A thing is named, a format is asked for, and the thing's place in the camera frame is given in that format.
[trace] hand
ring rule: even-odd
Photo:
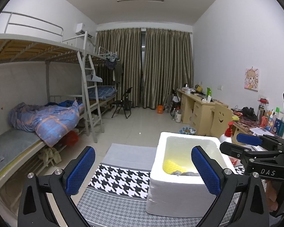
[[[265,180],[266,183],[266,200],[268,205],[268,211],[276,211],[278,209],[278,203],[276,202],[277,193],[273,188],[272,181]]]

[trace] gray rug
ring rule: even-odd
[[[201,218],[170,218],[146,213],[150,169],[156,148],[112,144],[77,207],[95,227],[194,227]],[[222,223],[231,218],[232,201]]]

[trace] blue checkered bedsheet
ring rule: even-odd
[[[98,86],[98,97],[99,100],[106,100],[107,98],[113,96],[117,90],[113,86]],[[90,100],[96,99],[96,90],[91,88],[88,90],[88,95]]]

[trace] blue gripper pad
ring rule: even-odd
[[[218,196],[221,192],[220,178],[197,147],[194,147],[191,151],[191,160],[202,177],[208,191],[212,195]]]
[[[262,140],[258,136],[255,136],[255,135],[247,135],[247,134],[240,133],[237,135],[236,139],[238,142],[245,143],[245,144],[252,145],[252,146],[258,146],[262,144]]]
[[[90,147],[67,178],[65,192],[68,196],[75,195],[78,193],[79,188],[81,187],[89,170],[94,164],[95,159],[96,152],[94,148]]]

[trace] anime girl poster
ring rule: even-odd
[[[244,88],[258,91],[259,88],[260,70],[247,68],[245,72]]]

